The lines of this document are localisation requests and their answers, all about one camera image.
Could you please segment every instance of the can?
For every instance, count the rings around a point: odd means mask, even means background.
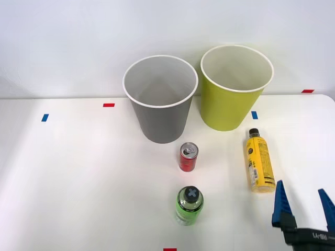
[[[203,194],[194,186],[182,188],[176,200],[176,219],[180,225],[190,226],[196,222],[204,206]]]
[[[199,149],[196,144],[186,142],[180,147],[179,167],[184,172],[190,172],[194,169]]]

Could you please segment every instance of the plastic bottle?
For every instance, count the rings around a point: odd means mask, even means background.
[[[176,219],[180,225],[193,225],[204,206],[203,194],[194,186],[182,188],[176,200]]]
[[[260,137],[256,128],[249,130],[249,136],[246,149],[251,190],[254,192],[273,192],[276,188],[276,183],[267,143]]]

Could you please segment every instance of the paper cup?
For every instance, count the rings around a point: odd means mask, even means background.
[[[201,60],[201,117],[211,128],[230,131],[243,121],[273,78],[270,60],[242,45],[221,45]]]
[[[123,79],[144,135],[156,143],[170,143],[182,135],[197,86],[194,68],[167,55],[137,61]]]

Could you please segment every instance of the red can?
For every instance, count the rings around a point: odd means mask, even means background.
[[[190,172],[195,167],[199,149],[196,144],[192,142],[184,143],[180,147],[180,162],[179,167],[185,172]]]

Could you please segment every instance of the blue tape marker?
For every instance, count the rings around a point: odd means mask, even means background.
[[[257,112],[251,111],[251,114],[253,119],[258,119]]]
[[[42,122],[46,122],[48,119],[49,114],[44,114],[42,118]]]

